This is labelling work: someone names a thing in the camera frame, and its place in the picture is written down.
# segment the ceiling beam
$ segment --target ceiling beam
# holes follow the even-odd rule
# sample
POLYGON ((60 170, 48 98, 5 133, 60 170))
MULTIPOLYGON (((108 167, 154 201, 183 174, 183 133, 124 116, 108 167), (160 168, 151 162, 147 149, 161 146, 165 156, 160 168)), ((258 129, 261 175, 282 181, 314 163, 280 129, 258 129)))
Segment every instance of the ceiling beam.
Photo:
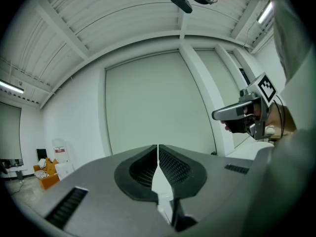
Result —
POLYGON ((189 22, 189 15, 183 10, 179 9, 178 29, 180 32, 180 39, 183 40, 186 35, 187 25, 189 22))
POLYGON ((256 39, 254 42, 254 49, 250 52, 254 54, 258 52, 272 37, 274 34, 274 28, 270 25, 266 30, 256 39))
POLYGON ((220 40, 227 40, 230 41, 232 43, 238 44, 238 45, 244 45, 244 41, 239 41, 237 39, 233 39, 231 37, 228 37, 226 35, 221 35, 221 34, 217 34, 214 33, 212 31, 195 31, 195 30, 187 30, 186 31, 186 35, 190 35, 190 36, 202 36, 202 37, 211 37, 211 38, 216 38, 216 39, 220 39, 220 40))
POLYGON ((249 4, 247 5, 246 10, 243 12, 243 15, 241 16, 240 20, 238 21, 238 23, 236 24, 235 28, 233 29, 231 33, 231 37, 233 39, 237 39, 240 33, 242 32, 242 30, 249 23, 259 2, 260 0, 250 0, 249 4))
POLYGON ((2 59, 0 59, 0 76, 10 78, 10 72, 11 71, 11 77, 18 79, 24 83, 27 83, 36 89, 39 89, 45 93, 50 93, 52 91, 52 87, 40 82, 39 80, 36 80, 35 78, 29 76, 28 74, 22 72, 21 70, 18 70, 15 68, 15 66, 10 66, 6 62, 4 62, 2 59))
POLYGON ((90 57, 90 51, 78 39, 74 32, 70 30, 48 0, 37 0, 35 10, 55 31, 55 33, 57 33, 79 56, 81 56, 82 59, 87 60, 90 57))
POLYGON ((20 103, 20 104, 32 106, 32 107, 34 107, 34 108, 40 108, 40 105, 37 104, 37 103, 33 103, 33 102, 28 101, 28 100, 26 100, 26 99, 23 99, 23 98, 21 98, 21 97, 14 96, 13 94, 9 94, 9 93, 7 93, 7 92, 4 92, 3 90, 0 90, 0 99, 1 99, 1 98, 9 99, 9 100, 18 102, 18 103, 20 103))
POLYGON ((155 33, 150 33, 150 34, 143 34, 140 36, 132 37, 129 39, 125 39, 123 41, 117 42, 113 45, 106 46, 104 49, 100 50, 99 52, 93 54, 88 60, 81 62, 78 64, 76 67, 72 68, 69 72, 65 73, 64 75, 61 76, 61 78, 58 80, 58 83, 54 86, 53 91, 45 98, 45 100, 42 102, 40 105, 40 108, 42 109, 46 102, 50 99, 51 96, 54 95, 54 92, 61 87, 61 85, 68 79, 70 78, 74 73, 82 69, 84 66, 89 64, 90 62, 98 59, 99 57, 110 53, 116 49, 119 49, 121 47, 130 45, 132 43, 137 43, 141 42, 143 40, 150 40, 150 39, 155 39, 159 37, 166 37, 166 36, 179 36, 180 35, 180 30, 172 30, 172 31, 163 31, 163 32, 155 32, 155 33))

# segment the cable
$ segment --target cable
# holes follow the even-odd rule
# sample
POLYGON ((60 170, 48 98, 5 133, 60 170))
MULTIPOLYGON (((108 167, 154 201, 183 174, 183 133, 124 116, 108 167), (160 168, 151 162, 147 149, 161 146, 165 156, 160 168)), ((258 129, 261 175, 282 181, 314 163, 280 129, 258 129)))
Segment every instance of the cable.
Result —
POLYGON ((254 21, 254 22, 253 22, 253 24, 252 24, 252 25, 250 26, 250 28, 248 29, 248 31, 247 31, 247 38, 246 38, 246 42, 245 42, 245 44, 242 46, 242 48, 244 48, 244 47, 247 45, 249 31, 250 31, 250 29, 253 27, 253 25, 254 25, 256 22, 257 22, 257 20, 256 20, 256 21, 254 21))
POLYGON ((283 137, 283 133, 284 133, 284 129, 285 129, 285 108, 284 108, 282 100, 279 98, 279 96, 277 96, 277 98, 280 100, 280 102, 282 104, 282 109, 283 109, 283 131, 281 132, 281 137, 283 137))
POLYGON ((248 139, 249 137, 250 137, 250 135, 249 135, 247 138, 245 138, 242 142, 240 142, 237 146, 235 146, 235 148, 237 148, 240 144, 242 144, 243 142, 245 142, 245 140, 248 139))
POLYGON ((20 192, 20 190, 21 190, 21 188, 22 188, 23 185, 24 185, 24 182, 23 182, 22 185, 20 186, 19 190, 18 190, 17 192, 14 192, 14 193, 10 194, 10 196, 13 196, 14 194, 17 194, 18 192, 20 192))
POLYGON ((277 105, 275 100, 274 100, 274 103, 276 104, 277 111, 278 111, 278 114, 280 116, 280 121, 281 121, 281 138, 282 138, 283 137, 283 129, 284 129, 283 122, 282 122, 282 115, 281 115, 280 109, 279 109, 279 107, 278 107, 278 105, 277 105))

